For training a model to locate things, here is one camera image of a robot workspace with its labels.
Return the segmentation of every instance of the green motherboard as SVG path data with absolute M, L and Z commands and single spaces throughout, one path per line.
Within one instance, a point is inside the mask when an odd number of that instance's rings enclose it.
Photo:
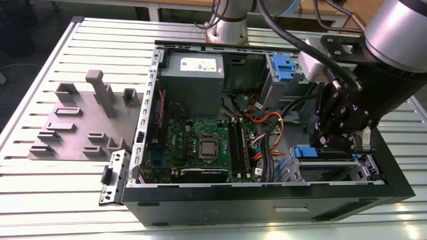
M 148 182 L 173 182 L 173 173 L 181 169 L 223 171 L 229 183 L 256 181 L 248 147 L 255 131 L 255 125 L 241 119 L 169 119 L 164 152 L 151 152 L 152 167 L 143 170 Z

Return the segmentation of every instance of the floor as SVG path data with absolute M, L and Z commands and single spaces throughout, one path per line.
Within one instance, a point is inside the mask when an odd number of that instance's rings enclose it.
M 26 93 L 33 79 L 37 76 L 40 67 L 16 65 L 1 69 L 10 64 L 33 64 L 42 66 L 50 54 L 50 51 L 62 35 L 73 16 L 85 16 L 92 18 L 137 20 L 147 18 L 144 10 L 128 6 L 93 5 L 82 3 L 61 3 L 61 11 L 54 12 L 50 2 L 36 1 L 33 11 L 37 17 L 37 25 L 28 29 L 32 40 L 36 45 L 32 55 L 21 58 L 10 58 L 0 51 L 0 73 L 9 79 L 9 84 L 0 87 L 0 131 L 2 130 L 13 111 Z M 208 12 L 163 10 L 163 21 L 199 24 L 209 19 Z M 248 26 L 265 28 L 260 16 L 248 18 Z M 423 107 L 427 107 L 427 87 L 416 94 Z

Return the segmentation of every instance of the gray plastic stand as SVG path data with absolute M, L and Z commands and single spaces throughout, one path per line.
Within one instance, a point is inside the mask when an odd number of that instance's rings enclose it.
M 58 101 L 29 149 L 29 159 L 108 162 L 113 151 L 131 150 L 143 94 L 132 88 L 113 93 L 98 70 L 89 70 L 85 80 L 94 92 L 77 91 L 72 83 L 58 85 Z

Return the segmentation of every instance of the slotted aluminum surface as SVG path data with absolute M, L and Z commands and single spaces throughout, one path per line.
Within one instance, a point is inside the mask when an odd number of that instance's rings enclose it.
M 301 39 L 321 35 L 293 34 Z M 0 136 L 0 238 L 427 238 L 427 118 L 412 98 L 383 118 L 379 129 L 416 196 L 339 222 L 144 227 L 124 206 L 97 205 L 104 162 L 26 159 L 57 100 L 58 84 L 73 82 L 78 90 L 89 90 L 85 72 L 100 69 L 115 92 L 124 88 L 141 92 L 155 40 L 204 42 L 205 36 L 192 25 L 179 23 L 85 18 L 69 24 Z M 265 29 L 249 29 L 248 40 L 252 46 L 292 47 Z

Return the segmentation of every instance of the cpu socket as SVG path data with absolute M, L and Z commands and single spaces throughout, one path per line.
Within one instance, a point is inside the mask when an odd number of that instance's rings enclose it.
M 219 157 L 219 140 L 216 138 L 199 138 L 199 159 L 211 164 Z

